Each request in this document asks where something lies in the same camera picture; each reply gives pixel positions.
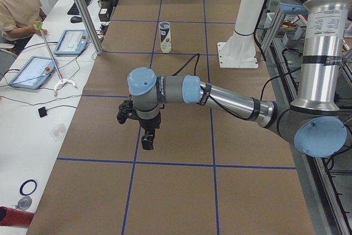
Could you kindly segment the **person's right hand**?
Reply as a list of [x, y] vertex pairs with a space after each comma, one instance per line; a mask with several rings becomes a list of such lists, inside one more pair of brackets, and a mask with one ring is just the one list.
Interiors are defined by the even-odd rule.
[[46, 29], [38, 29], [38, 34], [46, 36], [48, 34], [48, 31]]

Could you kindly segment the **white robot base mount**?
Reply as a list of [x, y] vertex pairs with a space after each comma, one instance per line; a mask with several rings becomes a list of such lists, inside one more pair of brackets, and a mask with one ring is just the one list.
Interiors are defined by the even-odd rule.
[[264, 2], [241, 0], [232, 36], [217, 44], [221, 68], [258, 68], [254, 34]]

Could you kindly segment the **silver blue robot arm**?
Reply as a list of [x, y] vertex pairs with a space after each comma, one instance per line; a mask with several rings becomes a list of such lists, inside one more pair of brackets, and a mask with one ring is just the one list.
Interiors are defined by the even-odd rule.
[[327, 157], [342, 148], [348, 132], [338, 118], [334, 94], [351, 0], [282, 1], [302, 4], [308, 12], [296, 99], [286, 107], [204, 83], [197, 76], [157, 76], [149, 68], [134, 69], [127, 78], [131, 95], [127, 114], [144, 128], [141, 141], [145, 150], [153, 148], [161, 122], [160, 104], [181, 102], [254, 121], [312, 157]]

